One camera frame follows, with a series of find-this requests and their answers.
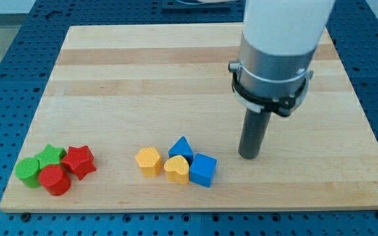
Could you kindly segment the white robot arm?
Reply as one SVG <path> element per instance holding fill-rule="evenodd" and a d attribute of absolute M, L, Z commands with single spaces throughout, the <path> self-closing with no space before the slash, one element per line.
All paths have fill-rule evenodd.
<path fill-rule="evenodd" d="M 245 3 L 240 51 L 229 63 L 236 98 L 256 113 L 287 117 L 303 102 L 308 67 L 332 0 L 250 0 Z"/>

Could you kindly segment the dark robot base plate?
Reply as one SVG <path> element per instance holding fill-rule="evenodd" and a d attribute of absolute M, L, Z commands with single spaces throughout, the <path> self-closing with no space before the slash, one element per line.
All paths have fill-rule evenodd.
<path fill-rule="evenodd" d="M 199 1 L 161 0 L 163 12 L 208 12 L 210 10 L 230 10 L 231 3 L 203 3 Z"/>

